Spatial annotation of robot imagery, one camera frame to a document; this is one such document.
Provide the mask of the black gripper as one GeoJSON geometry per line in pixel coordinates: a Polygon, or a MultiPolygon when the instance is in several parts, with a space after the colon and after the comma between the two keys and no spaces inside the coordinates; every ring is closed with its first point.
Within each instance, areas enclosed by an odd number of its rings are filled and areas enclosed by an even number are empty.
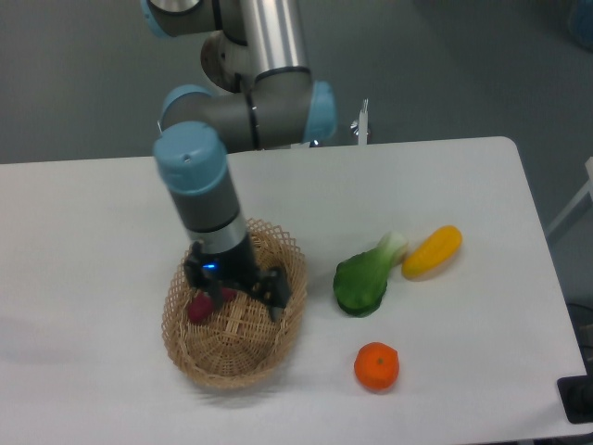
{"type": "Polygon", "coordinates": [[[267,307],[274,323],[280,320],[292,295],[283,268],[259,269],[249,232],[222,252],[207,252],[204,241],[195,241],[183,262],[183,271],[188,285],[207,294],[215,310],[224,303],[221,287],[228,287],[252,295],[267,307]]]}

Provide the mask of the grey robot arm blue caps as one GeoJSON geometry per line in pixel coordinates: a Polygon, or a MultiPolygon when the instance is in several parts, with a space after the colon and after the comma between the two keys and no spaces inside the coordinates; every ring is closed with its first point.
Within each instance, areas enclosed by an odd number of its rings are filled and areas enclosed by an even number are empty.
{"type": "Polygon", "coordinates": [[[279,268],[256,264],[227,157],[253,149],[310,143],[337,126],[332,87],[313,80],[294,1],[144,1],[154,34],[210,32],[222,39],[220,95],[183,85],[163,102],[153,155],[191,240],[188,284],[217,311],[222,292],[248,294],[277,320],[292,292],[279,268]]]}

